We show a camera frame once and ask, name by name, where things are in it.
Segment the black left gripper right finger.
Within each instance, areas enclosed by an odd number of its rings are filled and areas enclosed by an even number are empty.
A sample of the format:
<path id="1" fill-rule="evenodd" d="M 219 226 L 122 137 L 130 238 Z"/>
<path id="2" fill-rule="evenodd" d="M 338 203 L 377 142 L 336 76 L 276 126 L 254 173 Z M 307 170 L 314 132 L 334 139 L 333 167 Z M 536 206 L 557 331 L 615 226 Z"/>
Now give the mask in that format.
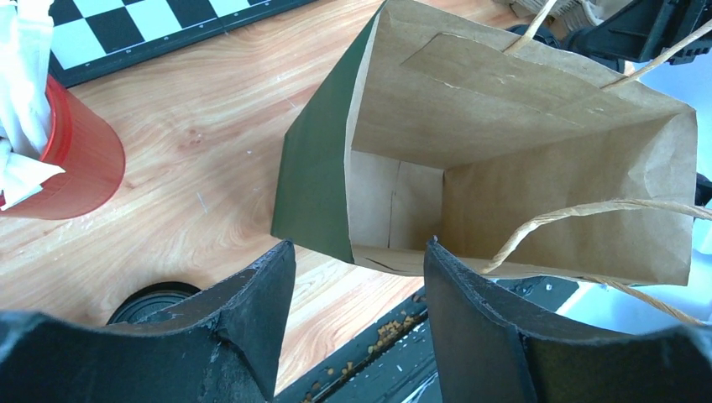
<path id="1" fill-rule="evenodd" d="M 427 311 L 446 402 L 708 402 L 711 329 L 626 335 L 546 310 L 424 253 Z"/>

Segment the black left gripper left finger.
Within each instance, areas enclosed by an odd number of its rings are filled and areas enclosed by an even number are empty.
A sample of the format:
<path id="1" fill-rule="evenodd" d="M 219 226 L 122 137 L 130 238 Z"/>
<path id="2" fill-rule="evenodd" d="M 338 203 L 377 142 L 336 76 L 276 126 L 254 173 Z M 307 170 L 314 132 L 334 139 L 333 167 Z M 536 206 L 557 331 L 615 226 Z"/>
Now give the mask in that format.
<path id="1" fill-rule="evenodd" d="M 283 241 L 136 323 L 1 314 L 4 402 L 270 402 L 296 277 Z"/>

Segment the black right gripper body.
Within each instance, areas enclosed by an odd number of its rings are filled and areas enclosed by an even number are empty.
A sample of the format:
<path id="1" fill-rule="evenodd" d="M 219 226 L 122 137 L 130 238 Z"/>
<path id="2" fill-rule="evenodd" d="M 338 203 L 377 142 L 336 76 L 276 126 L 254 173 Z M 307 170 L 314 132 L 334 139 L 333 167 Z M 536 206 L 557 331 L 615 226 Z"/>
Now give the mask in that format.
<path id="1" fill-rule="evenodd" d="M 563 49 L 602 65 L 644 63 L 710 20 L 710 1 L 633 1 L 601 24 L 569 34 Z"/>

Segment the green paper bag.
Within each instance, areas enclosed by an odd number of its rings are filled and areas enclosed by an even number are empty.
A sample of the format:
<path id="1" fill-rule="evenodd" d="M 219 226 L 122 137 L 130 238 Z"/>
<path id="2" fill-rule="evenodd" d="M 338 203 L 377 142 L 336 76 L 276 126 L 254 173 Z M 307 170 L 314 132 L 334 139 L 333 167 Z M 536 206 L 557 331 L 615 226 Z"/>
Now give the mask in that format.
<path id="1" fill-rule="evenodd" d="M 285 134 L 271 232 L 420 276 L 686 285 L 695 110 L 582 55 L 387 1 Z"/>

